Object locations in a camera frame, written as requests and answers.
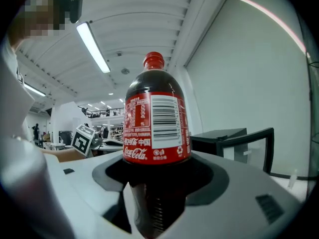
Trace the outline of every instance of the barcode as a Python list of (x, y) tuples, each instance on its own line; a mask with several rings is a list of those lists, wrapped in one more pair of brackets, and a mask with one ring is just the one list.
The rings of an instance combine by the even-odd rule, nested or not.
[(152, 149), (181, 145), (181, 129), (176, 97), (152, 95)]

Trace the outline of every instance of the coca-cola logo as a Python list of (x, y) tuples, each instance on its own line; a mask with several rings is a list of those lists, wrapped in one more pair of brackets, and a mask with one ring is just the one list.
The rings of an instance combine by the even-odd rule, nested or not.
[(136, 148), (134, 150), (125, 148), (124, 155), (134, 159), (147, 160), (145, 152), (147, 149)]

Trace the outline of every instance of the nutrition facts table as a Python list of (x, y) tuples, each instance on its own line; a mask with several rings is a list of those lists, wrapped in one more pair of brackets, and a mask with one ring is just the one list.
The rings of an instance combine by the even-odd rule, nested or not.
[(134, 98), (125, 106), (125, 129), (150, 126), (150, 100)]

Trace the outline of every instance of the white ceiling beam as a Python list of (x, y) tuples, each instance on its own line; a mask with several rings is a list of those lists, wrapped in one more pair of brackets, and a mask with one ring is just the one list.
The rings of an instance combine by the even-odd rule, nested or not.
[(171, 72), (176, 65), (184, 66), (188, 63), (225, 1), (191, 0), (168, 72)]
[(16, 57), (17, 57), (18, 61), (20, 61), (26, 67), (26, 69), (29, 70), (34, 76), (41, 78), (44, 82), (52, 85), (53, 87), (65, 92), (73, 97), (77, 96), (77, 94), (74, 91), (70, 90), (65, 85), (63, 85), (60, 82), (53, 79), (46, 72), (42, 71), (33, 62), (31, 62), (27, 57), (25, 57), (20, 51), (16, 52)]

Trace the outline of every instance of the red bottle cap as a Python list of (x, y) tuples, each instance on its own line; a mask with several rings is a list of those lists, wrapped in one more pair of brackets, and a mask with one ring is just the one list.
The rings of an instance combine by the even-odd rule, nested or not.
[(146, 69), (163, 69), (164, 68), (164, 59), (163, 56), (156, 52), (149, 52), (143, 62), (144, 68)]

